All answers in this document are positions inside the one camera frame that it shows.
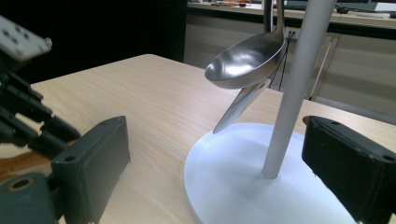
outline power outlet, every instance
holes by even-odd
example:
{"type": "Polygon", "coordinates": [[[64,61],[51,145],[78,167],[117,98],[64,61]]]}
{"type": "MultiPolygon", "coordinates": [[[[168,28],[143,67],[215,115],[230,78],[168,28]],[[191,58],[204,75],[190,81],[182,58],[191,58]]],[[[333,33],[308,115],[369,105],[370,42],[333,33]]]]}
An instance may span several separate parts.
{"type": "Polygon", "coordinates": [[[290,32],[294,32],[294,35],[291,37],[291,39],[297,40],[298,37],[300,36],[300,29],[299,28],[286,27],[285,36],[289,37],[290,32]]]}

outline wall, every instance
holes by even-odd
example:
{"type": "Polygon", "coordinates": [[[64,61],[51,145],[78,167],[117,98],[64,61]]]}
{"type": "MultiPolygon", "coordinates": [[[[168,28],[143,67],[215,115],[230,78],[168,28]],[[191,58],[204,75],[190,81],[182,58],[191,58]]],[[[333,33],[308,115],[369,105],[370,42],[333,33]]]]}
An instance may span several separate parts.
{"type": "MultiPolygon", "coordinates": [[[[262,29],[259,23],[188,15],[184,63],[205,69],[222,51],[261,33],[262,29]]],[[[324,40],[321,55],[324,55],[331,35],[324,40]]],[[[396,123],[396,43],[351,35],[337,35],[335,40],[314,99],[366,117],[396,123]]],[[[292,41],[281,90],[288,85],[295,46],[296,41],[292,41]]],[[[320,65],[318,60],[315,76],[320,65]]],[[[315,78],[311,80],[311,89],[315,78]]],[[[280,79],[279,69],[272,89],[277,90],[280,79]]]]}

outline robotic hand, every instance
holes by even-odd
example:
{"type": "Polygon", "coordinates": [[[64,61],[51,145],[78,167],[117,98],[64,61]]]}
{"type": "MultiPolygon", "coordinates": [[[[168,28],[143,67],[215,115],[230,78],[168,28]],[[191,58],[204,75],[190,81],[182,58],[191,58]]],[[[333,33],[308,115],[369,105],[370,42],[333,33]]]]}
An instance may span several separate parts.
{"type": "Polygon", "coordinates": [[[14,73],[50,51],[50,41],[1,16],[0,32],[0,144],[28,146],[50,159],[52,168],[47,177],[20,175],[0,186],[0,223],[56,223],[61,216],[67,223],[99,222],[130,161],[125,117],[102,121],[81,137],[14,73]],[[44,123],[41,133],[17,114],[44,123]]]}

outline white pole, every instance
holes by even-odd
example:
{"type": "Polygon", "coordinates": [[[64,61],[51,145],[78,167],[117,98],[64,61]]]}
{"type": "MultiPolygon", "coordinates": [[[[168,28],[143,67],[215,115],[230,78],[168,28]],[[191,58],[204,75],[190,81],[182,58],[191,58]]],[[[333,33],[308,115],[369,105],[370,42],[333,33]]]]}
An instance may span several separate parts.
{"type": "Polygon", "coordinates": [[[288,87],[280,104],[276,125],[262,168],[264,177],[276,179],[314,73],[317,57],[329,26],[336,0],[309,0],[290,68],[288,87]]]}

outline ladle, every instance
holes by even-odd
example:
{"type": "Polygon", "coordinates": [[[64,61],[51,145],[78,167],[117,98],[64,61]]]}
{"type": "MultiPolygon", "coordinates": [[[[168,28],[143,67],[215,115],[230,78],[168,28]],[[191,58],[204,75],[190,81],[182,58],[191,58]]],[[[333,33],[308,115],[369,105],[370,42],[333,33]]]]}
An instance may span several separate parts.
{"type": "MultiPolygon", "coordinates": [[[[274,5],[272,0],[266,0],[264,2],[264,34],[255,35],[227,49],[206,69],[205,75],[208,77],[216,74],[212,74],[212,72],[217,70],[214,68],[219,64],[221,64],[221,69],[219,69],[219,71],[221,70],[223,72],[231,70],[237,71],[238,69],[239,71],[242,71],[245,68],[252,67],[253,64],[260,64],[256,69],[251,69],[248,73],[238,77],[232,77],[231,79],[223,79],[214,82],[209,78],[213,83],[223,88],[238,88],[239,86],[242,87],[250,85],[239,92],[216,128],[213,130],[213,133],[218,133],[227,128],[245,111],[245,109],[256,99],[262,90],[268,86],[268,77],[272,77],[275,74],[276,68],[280,64],[284,52],[283,46],[286,41],[283,35],[283,1],[277,0],[276,3],[279,6],[277,12],[278,18],[276,30],[273,33],[271,32],[273,30],[272,18],[274,5]],[[231,56],[233,56],[234,60],[237,60],[237,57],[243,58],[244,60],[238,62],[239,65],[233,61],[231,63],[226,63],[226,61],[223,60],[224,58],[231,56]]],[[[225,77],[231,76],[229,73],[220,73],[218,77],[221,75],[224,75],[225,77]]]]}
{"type": "Polygon", "coordinates": [[[273,32],[269,27],[272,27],[274,4],[272,0],[266,1],[271,3],[265,3],[264,7],[264,33],[226,49],[206,68],[206,78],[215,85],[242,89],[264,80],[276,70],[286,45],[283,0],[276,0],[277,22],[273,32]]]}

